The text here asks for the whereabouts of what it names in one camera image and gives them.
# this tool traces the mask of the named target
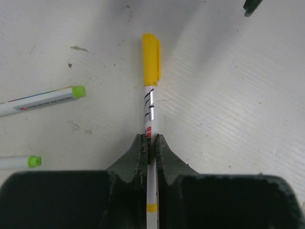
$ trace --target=label on marker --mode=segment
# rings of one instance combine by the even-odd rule
[[[60,103],[63,101],[68,101],[68,100],[73,100],[73,99],[74,98],[73,98],[72,94],[66,94],[66,95],[57,96],[57,97],[50,98],[50,99],[40,100],[40,101],[29,103],[29,104],[15,106],[13,108],[16,109],[17,111],[20,111],[20,110],[27,111],[27,110],[31,110],[34,108],[48,106],[50,104],[57,104],[57,103]]]

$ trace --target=yellow marker cap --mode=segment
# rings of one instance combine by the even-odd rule
[[[144,86],[157,86],[161,78],[160,41],[155,35],[142,35]]]

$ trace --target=green end cap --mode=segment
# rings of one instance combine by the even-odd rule
[[[75,98],[81,98],[86,96],[86,89],[84,86],[72,86],[72,93]]]
[[[41,156],[30,156],[28,159],[28,167],[34,168],[41,166]]]

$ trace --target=green marker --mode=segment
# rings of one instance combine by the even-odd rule
[[[34,168],[41,165],[41,156],[0,157],[0,169]]]
[[[86,96],[84,86],[71,86],[55,91],[35,94],[21,99],[15,99],[0,104],[0,116],[27,111]]]

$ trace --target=black stripe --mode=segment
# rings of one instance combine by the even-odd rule
[[[150,99],[148,99],[148,100],[146,101],[145,106],[146,106],[146,104],[147,104],[148,101],[150,101]]]
[[[144,99],[147,97],[147,96],[149,96],[150,95],[150,93],[153,91],[153,89],[151,89],[151,91],[150,92],[148,92],[147,94],[146,94],[146,96],[144,97]]]

